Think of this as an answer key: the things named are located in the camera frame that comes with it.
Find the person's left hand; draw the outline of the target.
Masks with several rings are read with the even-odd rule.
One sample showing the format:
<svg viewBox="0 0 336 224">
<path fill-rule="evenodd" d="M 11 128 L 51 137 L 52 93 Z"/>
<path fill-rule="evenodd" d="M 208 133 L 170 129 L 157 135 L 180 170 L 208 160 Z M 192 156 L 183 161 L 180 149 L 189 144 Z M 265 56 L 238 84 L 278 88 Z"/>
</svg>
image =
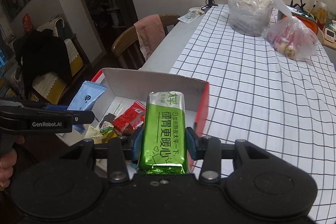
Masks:
<svg viewBox="0 0 336 224">
<path fill-rule="evenodd" d="M 1 156 L 1 189 L 7 188 L 10 184 L 10 178 L 13 175 L 13 166 L 17 162 L 17 152 L 12 149 L 10 152 Z"/>
</svg>

